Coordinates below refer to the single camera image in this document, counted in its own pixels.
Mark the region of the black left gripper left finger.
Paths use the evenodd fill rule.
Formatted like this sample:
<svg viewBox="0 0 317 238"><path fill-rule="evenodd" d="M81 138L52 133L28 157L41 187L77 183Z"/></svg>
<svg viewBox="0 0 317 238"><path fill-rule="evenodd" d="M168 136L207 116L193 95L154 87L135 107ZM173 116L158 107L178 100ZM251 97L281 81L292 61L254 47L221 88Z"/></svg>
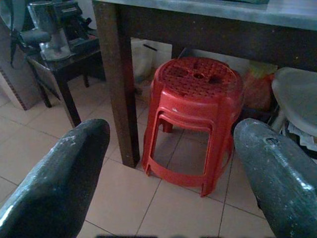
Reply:
<svg viewBox="0 0 317 238"><path fill-rule="evenodd" d="M86 120L61 137L0 208L0 238L76 238L109 141L104 119Z"/></svg>

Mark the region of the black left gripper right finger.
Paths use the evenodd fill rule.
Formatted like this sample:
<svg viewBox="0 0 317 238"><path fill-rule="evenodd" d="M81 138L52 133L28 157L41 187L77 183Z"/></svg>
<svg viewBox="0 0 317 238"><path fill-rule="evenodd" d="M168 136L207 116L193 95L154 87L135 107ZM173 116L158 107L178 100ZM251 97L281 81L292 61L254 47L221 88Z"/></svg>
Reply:
<svg viewBox="0 0 317 238"><path fill-rule="evenodd" d="M234 145L276 238L317 238L317 164L290 138L247 118Z"/></svg>

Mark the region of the white plastic basin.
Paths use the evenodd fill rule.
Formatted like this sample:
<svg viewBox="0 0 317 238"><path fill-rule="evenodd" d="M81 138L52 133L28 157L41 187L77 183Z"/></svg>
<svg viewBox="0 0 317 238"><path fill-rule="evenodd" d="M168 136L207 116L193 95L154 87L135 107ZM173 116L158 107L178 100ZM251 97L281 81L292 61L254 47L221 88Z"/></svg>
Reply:
<svg viewBox="0 0 317 238"><path fill-rule="evenodd" d="M317 137L317 72L284 67L274 74L271 87L286 118Z"/></svg>

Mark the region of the red plastic bag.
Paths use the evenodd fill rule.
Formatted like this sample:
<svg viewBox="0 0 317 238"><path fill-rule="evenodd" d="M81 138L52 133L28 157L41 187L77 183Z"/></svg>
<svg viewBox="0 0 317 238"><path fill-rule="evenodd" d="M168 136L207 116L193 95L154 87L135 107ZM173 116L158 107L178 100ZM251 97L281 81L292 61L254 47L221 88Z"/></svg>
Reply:
<svg viewBox="0 0 317 238"><path fill-rule="evenodd" d="M243 76L244 105L247 108L269 111L272 102L271 84L278 66L251 61Z"/></svg>

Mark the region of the red plastic stool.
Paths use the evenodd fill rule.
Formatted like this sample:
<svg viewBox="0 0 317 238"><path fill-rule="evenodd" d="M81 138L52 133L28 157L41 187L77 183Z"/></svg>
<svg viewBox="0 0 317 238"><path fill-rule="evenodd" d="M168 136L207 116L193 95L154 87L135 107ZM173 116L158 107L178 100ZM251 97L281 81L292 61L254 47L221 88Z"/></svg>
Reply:
<svg viewBox="0 0 317 238"><path fill-rule="evenodd" d="M183 57L162 64L151 83L149 113L212 120L232 127L243 107L243 81L221 61ZM175 125L160 124L166 133Z"/></svg>
<svg viewBox="0 0 317 238"><path fill-rule="evenodd" d="M154 159L155 146L160 124L169 123L184 129L205 131L209 134L208 147L203 173L187 175L174 172L161 166ZM181 117L173 113L149 113L144 134L142 166L147 175L155 174L169 183L185 187L201 187L201 197L215 190L218 179L222 176L233 156L233 138L231 126L212 120L194 117Z"/></svg>

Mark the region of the small dark side table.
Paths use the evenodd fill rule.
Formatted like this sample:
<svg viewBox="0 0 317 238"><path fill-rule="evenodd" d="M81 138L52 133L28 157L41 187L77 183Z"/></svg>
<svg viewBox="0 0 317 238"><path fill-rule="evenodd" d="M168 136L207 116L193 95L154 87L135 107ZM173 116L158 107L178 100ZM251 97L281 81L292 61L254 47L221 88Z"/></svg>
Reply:
<svg viewBox="0 0 317 238"><path fill-rule="evenodd" d="M71 126L79 125L81 119L68 82L82 76L84 86L88 88L90 86L88 77L105 81L100 48L74 54L60 61L46 61L41 58L39 53L29 55L26 60L45 106L48 108L52 106L47 95L47 92L50 92L63 105Z"/></svg>

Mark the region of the brown cardboard sheet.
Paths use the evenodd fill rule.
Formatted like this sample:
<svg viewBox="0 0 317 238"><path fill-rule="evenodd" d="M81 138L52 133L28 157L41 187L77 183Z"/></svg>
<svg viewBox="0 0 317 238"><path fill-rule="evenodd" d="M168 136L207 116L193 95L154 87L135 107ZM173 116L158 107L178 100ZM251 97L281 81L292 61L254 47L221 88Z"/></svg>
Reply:
<svg viewBox="0 0 317 238"><path fill-rule="evenodd" d="M16 49L14 67L10 65L9 29L0 19L0 92L4 92L13 105L27 111L41 101L40 93L24 53Z"/></svg>

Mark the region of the dark wooden table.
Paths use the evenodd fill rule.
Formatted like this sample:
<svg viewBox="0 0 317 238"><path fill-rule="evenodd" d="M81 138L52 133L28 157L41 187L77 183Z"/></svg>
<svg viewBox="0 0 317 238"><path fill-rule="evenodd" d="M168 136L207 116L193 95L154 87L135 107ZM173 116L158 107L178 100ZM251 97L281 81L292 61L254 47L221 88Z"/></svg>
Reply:
<svg viewBox="0 0 317 238"><path fill-rule="evenodd" d="M131 38L317 71L317 0L93 0L122 162L140 160Z"/></svg>

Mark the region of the silver juicer appliance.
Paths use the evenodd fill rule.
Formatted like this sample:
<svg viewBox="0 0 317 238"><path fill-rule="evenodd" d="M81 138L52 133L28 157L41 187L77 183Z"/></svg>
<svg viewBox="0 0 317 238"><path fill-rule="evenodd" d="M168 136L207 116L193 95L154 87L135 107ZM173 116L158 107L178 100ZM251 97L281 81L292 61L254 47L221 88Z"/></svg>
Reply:
<svg viewBox="0 0 317 238"><path fill-rule="evenodd" d="M46 61L59 61L70 57L67 38L53 2L31 2L28 10L34 25L31 30L32 40L39 45L42 58Z"/></svg>

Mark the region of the white plastic bag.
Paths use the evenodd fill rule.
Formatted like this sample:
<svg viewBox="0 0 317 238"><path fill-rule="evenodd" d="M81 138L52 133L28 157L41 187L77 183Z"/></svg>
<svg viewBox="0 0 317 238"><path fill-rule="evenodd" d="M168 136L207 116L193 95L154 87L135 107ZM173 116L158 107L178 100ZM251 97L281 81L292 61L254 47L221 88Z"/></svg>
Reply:
<svg viewBox="0 0 317 238"><path fill-rule="evenodd" d="M146 39L131 38L135 83L147 79L152 70L171 59L172 45Z"/></svg>

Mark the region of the black kitchen appliance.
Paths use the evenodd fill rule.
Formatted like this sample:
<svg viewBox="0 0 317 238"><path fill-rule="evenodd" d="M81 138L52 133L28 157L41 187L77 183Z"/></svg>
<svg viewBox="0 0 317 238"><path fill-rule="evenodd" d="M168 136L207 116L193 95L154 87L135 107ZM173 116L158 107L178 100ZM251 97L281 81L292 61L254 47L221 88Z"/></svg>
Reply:
<svg viewBox="0 0 317 238"><path fill-rule="evenodd" d="M92 20L82 16L82 9L76 0L53 0L53 5L72 53L99 48L97 31L89 27Z"/></svg>

